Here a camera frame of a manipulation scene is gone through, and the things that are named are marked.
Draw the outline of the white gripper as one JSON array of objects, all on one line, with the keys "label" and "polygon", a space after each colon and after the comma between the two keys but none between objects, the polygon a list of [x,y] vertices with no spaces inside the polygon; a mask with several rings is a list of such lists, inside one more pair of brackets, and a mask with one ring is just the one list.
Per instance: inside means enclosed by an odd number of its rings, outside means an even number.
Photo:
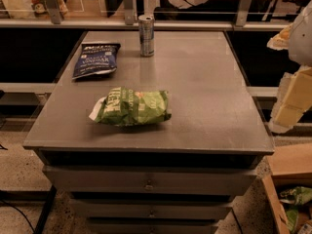
[{"label": "white gripper", "polygon": [[[300,65],[312,66],[312,1],[300,12],[293,24],[271,37],[267,47],[289,49],[289,58]],[[280,81],[277,101],[273,105],[269,129],[283,134],[292,129],[312,107],[312,67],[300,67],[295,74],[286,72]]]}]

